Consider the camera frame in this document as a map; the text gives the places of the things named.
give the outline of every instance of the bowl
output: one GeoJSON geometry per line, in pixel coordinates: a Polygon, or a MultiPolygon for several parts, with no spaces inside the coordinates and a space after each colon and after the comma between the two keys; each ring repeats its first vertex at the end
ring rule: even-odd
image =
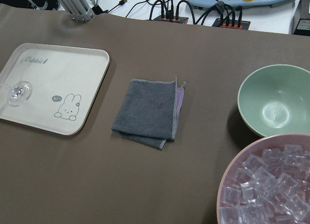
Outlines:
{"type": "MultiPolygon", "coordinates": [[[[236,182],[233,180],[235,176],[235,172],[237,169],[241,168],[241,163],[246,161],[246,159],[251,155],[261,156],[264,149],[275,149],[278,148],[280,150],[284,150],[284,145],[301,145],[303,148],[303,151],[310,151],[310,134],[304,134],[304,133],[286,133],[286,134],[277,134],[269,137],[261,138],[247,147],[245,147],[243,150],[241,150],[234,159],[230,162],[228,167],[226,168],[220,185],[218,189],[217,194],[217,222],[218,224],[221,224],[220,220],[220,213],[219,209],[220,207],[223,207],[221,203],[222,196],[223,196],[223,188],[225,187],[232,187],[233,184],[236,182]]],[[[299,174],[299,178],[296,180],[306,180],[308,183],[310,183],[310,172],[306,174],[299,174]]],[[[309,206],[310,206],[310,188],[308,187],[308,193],[304,195],[303,199],[307,200],[309,206]]]]}
{"type": "Polygon", "coordinates": [[[310,72],[303,68],[260,68],[243,81],[237,101],[243,121],[259,136],[310,133],[310,72]]]}

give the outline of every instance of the glass stem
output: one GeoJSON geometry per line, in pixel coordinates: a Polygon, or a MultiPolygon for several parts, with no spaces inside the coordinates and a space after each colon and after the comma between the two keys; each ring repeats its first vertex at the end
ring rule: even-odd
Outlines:
{"type": "Polygon", "coordinates": [[[8,84],[5,84],[5,83],[3,83],[3,82],[0,82],[0,86],[5,87],[5,88],[8,89],[10,92],[13,92],[13,91],[14,91],[14,89],[13,89],[12,86],[10,86],[10,85],[8,85],[8,84]]]}

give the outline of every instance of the speech bubble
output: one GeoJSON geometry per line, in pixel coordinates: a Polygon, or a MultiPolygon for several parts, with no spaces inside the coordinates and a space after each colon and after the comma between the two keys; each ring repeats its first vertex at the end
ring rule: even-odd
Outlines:
{"type": "Polygon", "coordinates": [[[52,101],[54,101],[54,102],[60,102],[61,100],[62,100],[61,96],[55,95],[52,97],[52,101]]]}

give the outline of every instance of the microfiber cloth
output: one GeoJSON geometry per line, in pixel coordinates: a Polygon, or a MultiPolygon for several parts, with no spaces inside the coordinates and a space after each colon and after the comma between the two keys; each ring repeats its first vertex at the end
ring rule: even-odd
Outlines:
{"type": "Polygon", "coordinates": [[[112,130],[121,136],[162,150],[174,140],[184,97],[184,84],[133,79],[112,130]]]}

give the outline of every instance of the bowl rim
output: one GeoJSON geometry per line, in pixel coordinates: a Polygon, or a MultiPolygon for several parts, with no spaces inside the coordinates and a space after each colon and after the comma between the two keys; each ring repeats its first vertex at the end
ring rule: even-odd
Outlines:
{"type": "Polygon", "coordinates": [[[262,68],[259,68],[257,70],[255,70],[254,72],[252,72],[251,74],[249,74],[244,80],[243,82],[241,83],[240,87],[239,87],[239,90],[238,90],[238,95],[237,95],[237,106],[238,106],[238,111],[239,111],[239,114],[241,115],[241,118],[243,120],[243,122],[246,124],[247,127],[249,127],[250,130],[252,130],[255,134],[257,134],[258,136],[260,137],[267,137],[267,136],[272,136],[272,135],[264,135],[263,133],[259,132],[258,130],[256,130],[247,120],[246,118],[244,117],[242,111],[241,111],[241,107],[240,107],[240,93],[241,93],[241,90],[242,90],[242,87],[244,86],[245,82],[251,77],[253,76],[254,74],[258,73],[259,71],[261,70],[264,70],[266,68],[269,68],[269,67],[274,67],[274,66],[290,66],[290,67],[293,67],[293,68],[296,68],[296,69],[299,69],[299,70],[302,70],[308,74],[310,74],[310,71],[304,69],[304,68],[301,68],[301,67],[298,67],[298,66],[295,66],[295,65],[291,65],[291,64],[271,64],[271,65],[267,65],[267,66],[264,66],[262,68]]]}
{"type": "Polygon", "coordinates": [[[267,136],[267,137],[263,137],[260,138],[252,143],[250,143],[249,145],[247,145],[245,148],[243,148],[240,152],[238,152],[238,154],[230,161],[230,163],[228,164],[228,166],[225,169],[225,172],[221,178],[221,182],[218,186],[218,191],[217,191],[217,223],[220,224],[220,215],[219,215],[219,208],[220,208],[220,196],[221,196],[221,192],[222,192],[222,187],[225,181],[225,178],[229,172],[229,170],[231,169],[232,165],[234,164],[234,162],[236,161],[236,159],[238,159],[240,157],[240,155],[242,155],[245,151],[247,151],[249,148],[251,148],[252,146],[263,142],[263,141],[267,141],[269,139],[272,138],[278,138],[278,137],[283,137],[283,136],[305,136],[305,137],[310,137],[310,134],[308,133],[283,133],[283,134],[275,134],[275,135],[271,135],[271,136],[267,136]]]}

